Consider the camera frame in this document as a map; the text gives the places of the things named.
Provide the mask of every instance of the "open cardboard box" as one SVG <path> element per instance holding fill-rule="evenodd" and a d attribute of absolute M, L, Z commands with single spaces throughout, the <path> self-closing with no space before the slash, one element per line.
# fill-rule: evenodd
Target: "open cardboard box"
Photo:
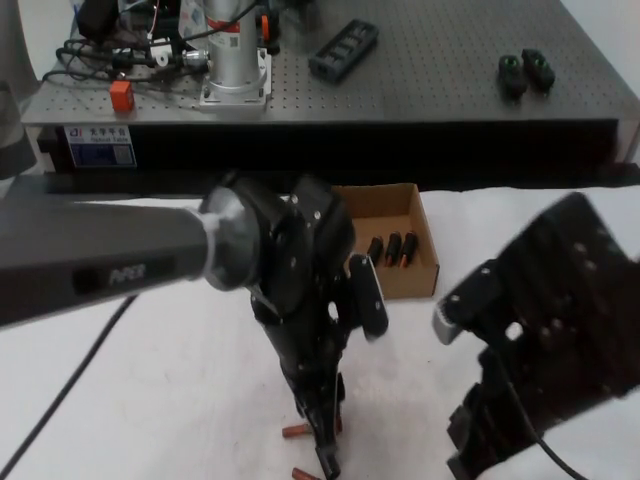
<path fill-rule="evenodd" d="M 376 273 L 386 300 L 433 296 L 440 265 L 422 208 L 420 192 L 413 183 L 371 187 L 334 187 L 345 200 L 356 229 L 354 252 L 367 253 L 371 239 L 384 240 L 398 231 L 404 236 L 413 230 L 418 237 L 418 250 L 407 268 L 384 266 L 384 253 L 376 265 Z"/>

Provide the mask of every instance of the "mounting hole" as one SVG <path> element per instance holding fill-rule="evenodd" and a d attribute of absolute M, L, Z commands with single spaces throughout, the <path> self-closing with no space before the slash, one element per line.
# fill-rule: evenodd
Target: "mounting hole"
<path fill-rule="evenodd" d="M 509 340 L 517 340 L 520 335 L 522 335 L 522 325 L 518 322 L 513 322 L 511 325 L 507 327 L 505 331 L 505 335 Z"/>

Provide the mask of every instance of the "robotic arm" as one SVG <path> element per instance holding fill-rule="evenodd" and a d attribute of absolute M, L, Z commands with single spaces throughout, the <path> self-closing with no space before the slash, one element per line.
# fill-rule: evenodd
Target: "robotic arm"
<path fill-rule="evenodd" d="M 352 330 L 373 340 L 388 319 L 369 258 L 351 256 L 345 272 L 355 232 L 329 186 L 303 178 L 285 202 L 229 177 L 197 212 L 63 205 L 6 209 L 0 225 L 0 327 L 183 279 L 247 288 L 325 476 L 338 477 L 342 351 Z"/>
<path fill-rule="evenodd" d="M 482 380 L 450 418 L 457 480 L 473 480 L 543 433 L 640 384 L 640 265 L 578 193 L 541 214 L 442 300 L 444 344 L 487 343 Z M 521 335 L 507 335 L 518 324 Z M 584 478 L 554 459 L 574 478 Z"/>

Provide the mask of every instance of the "blue label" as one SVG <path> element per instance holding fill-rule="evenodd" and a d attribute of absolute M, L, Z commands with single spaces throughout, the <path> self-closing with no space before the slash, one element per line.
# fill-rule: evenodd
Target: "blue label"
<path fill-rule="evenodd" d="M 71 144 L 76 167 L 136 167 L 131 144 Z"/>

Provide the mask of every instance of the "silver motor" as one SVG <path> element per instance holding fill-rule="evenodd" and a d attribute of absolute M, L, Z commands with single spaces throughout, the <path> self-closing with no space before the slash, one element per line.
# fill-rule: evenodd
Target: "silver motor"
<path fill-rule="evenodd" d="M 208 28 L 224 26 L 252 0 L 204 0 Z M 271 94 L 271 57 L 258 50 L 253 10 L 208 37 L 211 64 L 200 98 L 203 110 L 262 110 Z"/>

